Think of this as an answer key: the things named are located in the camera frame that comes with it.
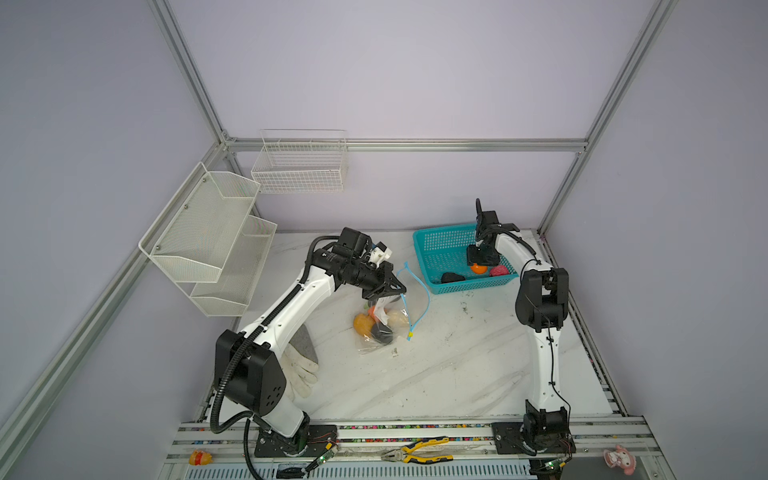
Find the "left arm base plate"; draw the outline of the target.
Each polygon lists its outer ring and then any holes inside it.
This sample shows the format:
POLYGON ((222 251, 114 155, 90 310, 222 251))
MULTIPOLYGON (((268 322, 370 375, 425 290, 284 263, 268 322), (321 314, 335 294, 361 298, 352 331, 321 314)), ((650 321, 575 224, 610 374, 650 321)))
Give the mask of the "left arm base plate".
POLYGON ((256 458, 314 458, 327 450, 338 438, 336 425, 309 424, 300 427, 293 437, 276 431, 259 432, 250 447, 256 458))

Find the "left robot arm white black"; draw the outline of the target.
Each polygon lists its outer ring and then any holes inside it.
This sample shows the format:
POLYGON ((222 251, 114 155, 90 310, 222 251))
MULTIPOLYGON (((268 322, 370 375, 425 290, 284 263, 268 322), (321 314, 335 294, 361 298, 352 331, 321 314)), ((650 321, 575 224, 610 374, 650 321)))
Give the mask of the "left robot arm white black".
POLYGON ((379 243, 369 253, 344 256, 326 249, 311 254, 292 287, 242 330, 227 330, 216 345, 219 385, 209 416, 219 434, 243 418, 291 438, 303 429, 305 413, 286 393, 280 360, 310 314, 339 287, 361 290, 365 300, 397 297, 406 288, 389 261, 392 250, 379 243))

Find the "yellow mango toy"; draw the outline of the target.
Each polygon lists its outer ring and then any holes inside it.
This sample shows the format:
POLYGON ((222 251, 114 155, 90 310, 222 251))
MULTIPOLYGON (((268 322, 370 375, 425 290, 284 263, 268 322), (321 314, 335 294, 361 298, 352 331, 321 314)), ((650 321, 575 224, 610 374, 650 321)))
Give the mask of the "yellow mango toy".
POLYGON ((360 313, 353 320, 353 329, 361 337, 372 338, 372 329, 375 324, 376 321, 371 316, 360 313))

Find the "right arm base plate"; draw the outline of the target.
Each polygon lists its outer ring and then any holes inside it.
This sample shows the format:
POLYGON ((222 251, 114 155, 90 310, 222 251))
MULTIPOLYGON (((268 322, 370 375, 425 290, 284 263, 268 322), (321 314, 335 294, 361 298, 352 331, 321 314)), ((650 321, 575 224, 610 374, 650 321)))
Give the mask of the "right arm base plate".
POLYGON ((563 424, 539 426, 525 422, 495 422, 491 428, 499 455, 573 454, 576 450, 570 432, 563 424))

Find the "smooth orange toy fruit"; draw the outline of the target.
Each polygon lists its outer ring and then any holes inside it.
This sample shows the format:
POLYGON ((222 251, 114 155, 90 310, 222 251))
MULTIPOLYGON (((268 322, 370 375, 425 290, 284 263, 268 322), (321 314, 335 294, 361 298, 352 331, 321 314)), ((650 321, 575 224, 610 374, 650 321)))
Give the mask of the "smooth orange toy fruit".
POLYGON ((474 263, 470 266, 470 269, 472 272, 474 272, 477 275, 483 275, 488 271, 488 267, 484 265, 479 265, 477 263, 474 263))

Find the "cream round toy food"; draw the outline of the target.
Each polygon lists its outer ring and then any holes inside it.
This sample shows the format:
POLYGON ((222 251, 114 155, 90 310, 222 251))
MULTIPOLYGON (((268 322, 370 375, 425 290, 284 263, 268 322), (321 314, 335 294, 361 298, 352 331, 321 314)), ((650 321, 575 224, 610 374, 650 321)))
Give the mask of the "cream round toy food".
POLYGON ((388 326, 396 332, 404 332, 410 329, 408 315, 402 310, 390 310, 388 313, 388 326))

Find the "clear zip top bag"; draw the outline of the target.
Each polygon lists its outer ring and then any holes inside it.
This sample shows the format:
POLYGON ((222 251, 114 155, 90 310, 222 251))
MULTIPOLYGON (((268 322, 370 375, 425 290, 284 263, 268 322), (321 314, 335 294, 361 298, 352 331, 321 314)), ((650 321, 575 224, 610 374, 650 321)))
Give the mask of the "clear zip top bag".
POLYGON ((408 262, 395 271, 395 278, 404 285, 404 293, 369 301, 352 320, 360 355, 394 346, 399 340, 411 341, 419 323, 429 313, 432 294, 408 262))

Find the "dark avocado toy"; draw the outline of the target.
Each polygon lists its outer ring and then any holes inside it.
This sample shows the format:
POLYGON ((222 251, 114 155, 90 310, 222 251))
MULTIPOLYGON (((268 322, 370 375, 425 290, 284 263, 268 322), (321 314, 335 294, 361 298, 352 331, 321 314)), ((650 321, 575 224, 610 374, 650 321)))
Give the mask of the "dark avocado toy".
POLYGON ((371 328, 371 336, 382 345, 389 345, 394 340, 394 332, 383 323, 375 323, 371 328))
POLYGON ((442 284, 463 282, 466 277, 455 272, 445 272, 441 275, 440 282, 442 284))

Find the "pink apple toy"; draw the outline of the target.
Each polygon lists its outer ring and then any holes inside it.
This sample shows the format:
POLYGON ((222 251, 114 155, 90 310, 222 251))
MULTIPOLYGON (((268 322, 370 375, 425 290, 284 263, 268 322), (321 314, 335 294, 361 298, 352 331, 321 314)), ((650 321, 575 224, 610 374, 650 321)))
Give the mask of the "pink apple toy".
POLYGON ((496 267, 493 267, 489 271, 489 275, 491 277, 500 277, 500 276, 506 276, 506 275, 509 275, 509 274, 510 274, 509 269, 506 266, 504 266, 504 265, 498 265, 496 267))

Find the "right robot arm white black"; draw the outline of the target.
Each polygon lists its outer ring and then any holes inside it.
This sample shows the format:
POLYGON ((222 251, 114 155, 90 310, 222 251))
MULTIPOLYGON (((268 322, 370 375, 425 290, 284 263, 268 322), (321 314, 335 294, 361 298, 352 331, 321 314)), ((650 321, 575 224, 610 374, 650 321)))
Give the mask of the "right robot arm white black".
POLYGON ((525 402, 522 448, 538 454, 565 440, 571 405, 562 393, 559 346, 569 318, 569 274, 545 261, 513 223, 499 221, 494 210, 475 205, 475 240, 466 249, 470 265, 496 267, 505 259, 518 274, 514 315, 527 329, 532 392, 525 402))

